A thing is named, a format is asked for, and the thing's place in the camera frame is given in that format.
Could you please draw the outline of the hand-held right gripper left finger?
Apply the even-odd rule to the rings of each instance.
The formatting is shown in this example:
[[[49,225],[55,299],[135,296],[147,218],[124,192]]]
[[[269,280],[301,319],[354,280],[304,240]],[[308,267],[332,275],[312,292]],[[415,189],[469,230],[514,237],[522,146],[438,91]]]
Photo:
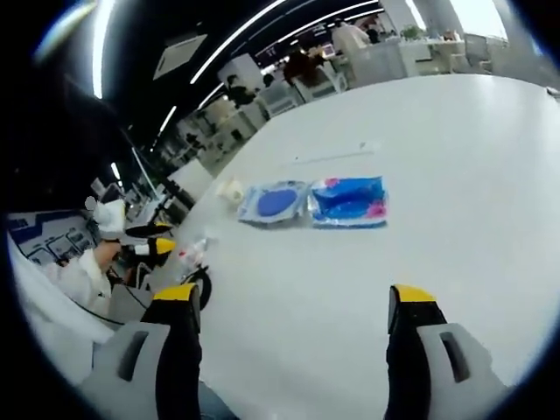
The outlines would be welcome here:
[[[161,290],[95,353],[80,392],[103,419],[200,419],[200,291]]]

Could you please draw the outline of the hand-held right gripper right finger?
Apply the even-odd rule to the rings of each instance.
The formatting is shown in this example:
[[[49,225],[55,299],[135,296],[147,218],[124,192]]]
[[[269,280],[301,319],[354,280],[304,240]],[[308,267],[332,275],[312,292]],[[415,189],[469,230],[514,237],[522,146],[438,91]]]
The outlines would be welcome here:
[[[389,289],[386,362],[386,419],[485,419],[509,394],[489,351],[414,286]]]

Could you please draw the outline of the person's left hand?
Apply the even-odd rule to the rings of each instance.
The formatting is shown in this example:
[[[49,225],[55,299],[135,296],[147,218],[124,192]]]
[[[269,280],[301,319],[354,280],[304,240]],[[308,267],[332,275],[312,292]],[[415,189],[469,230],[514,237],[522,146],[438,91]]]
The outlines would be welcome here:
[[[119,241],[101,241],[93,249],[94,259],[100,270],[106,271],[121,250],[122,245]]]

